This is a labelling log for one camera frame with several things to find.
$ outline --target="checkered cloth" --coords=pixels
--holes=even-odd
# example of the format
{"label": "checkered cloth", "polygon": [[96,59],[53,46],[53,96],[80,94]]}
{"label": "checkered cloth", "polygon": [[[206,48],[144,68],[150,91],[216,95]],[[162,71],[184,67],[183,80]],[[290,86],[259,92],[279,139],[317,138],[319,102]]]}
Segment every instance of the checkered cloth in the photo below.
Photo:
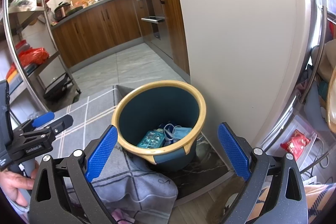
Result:
{"label": "checkered cloth", "polygon": [[[73,125],[57,135],[49,154],[53,158],[67,157],[99,138],[111,124],[116,105],[131,90],[115,85],[56,112],[55,119],[70,114]],[[64,180],[71,200],[77,203],[70,179]],[[172,180],[150,170],[145,160],[128,153],[118,143],[92,185],[109,212],[119,208],[145,224],[167,224],[177,197]]]}

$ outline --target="pot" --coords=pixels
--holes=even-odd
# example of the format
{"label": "pot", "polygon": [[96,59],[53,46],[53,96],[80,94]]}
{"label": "pot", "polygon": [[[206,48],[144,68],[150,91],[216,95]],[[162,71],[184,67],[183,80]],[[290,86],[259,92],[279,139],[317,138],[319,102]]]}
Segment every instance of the pot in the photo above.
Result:
{"label": "pot", "polygon": [[70,10],[71,4],[68,2],[61,2],[55,9],[55,19],[57,21],[61,21],[63,18],[67,16],[67,11]]}

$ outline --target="bucket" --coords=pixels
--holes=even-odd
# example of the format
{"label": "bucket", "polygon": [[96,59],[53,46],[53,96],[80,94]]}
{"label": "bucket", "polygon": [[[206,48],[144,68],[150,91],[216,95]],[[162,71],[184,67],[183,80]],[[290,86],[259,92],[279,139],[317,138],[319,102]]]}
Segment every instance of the bucket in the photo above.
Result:
{"label": "bucket", "polygon": [[[194,158],[196,138],[205,116],[204,98],[195,87],[180,81],[163,80],[143,85],[126,95],[113,113],[112,124],[118,130],[118,142],[127,151],[162,170],[176,171]],[[165,147],[137,147],[147,131],[168,121],[192,130]]]}

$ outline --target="white refrigerator door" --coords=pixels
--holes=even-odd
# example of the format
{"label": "white refrigerator door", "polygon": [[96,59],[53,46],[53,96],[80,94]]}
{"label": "white refrigerator door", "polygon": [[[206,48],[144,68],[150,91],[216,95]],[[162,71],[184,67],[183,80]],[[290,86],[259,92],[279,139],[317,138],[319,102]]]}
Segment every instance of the white refrigerator door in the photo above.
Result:
{"label": "white refrigerator door", "polygon": [[203,134],[230,165],[217,127],[228,122],[252,146],[267,136],[307,56],[311,0],[180,1],[191,83],[207,103]]}

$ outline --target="human hand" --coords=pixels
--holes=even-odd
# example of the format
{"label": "human hand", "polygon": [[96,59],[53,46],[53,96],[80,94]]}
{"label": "human hand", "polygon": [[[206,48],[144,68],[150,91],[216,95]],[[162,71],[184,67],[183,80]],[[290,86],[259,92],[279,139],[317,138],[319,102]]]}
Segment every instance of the human hand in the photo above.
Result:
{"label": "human hand", "polygon": [[20,193],[19,189],[32,190],[34,185],[34,180],[36,178],[37,170],[39,164],[35,161],[35,169],[31,173],[31,179],[26,178],[20,174],[13,173],[7,169],[0,172],[0,185],[2,190],[6,193],[10,200],[16,202],[17,204],[26,207],[28,202]]}

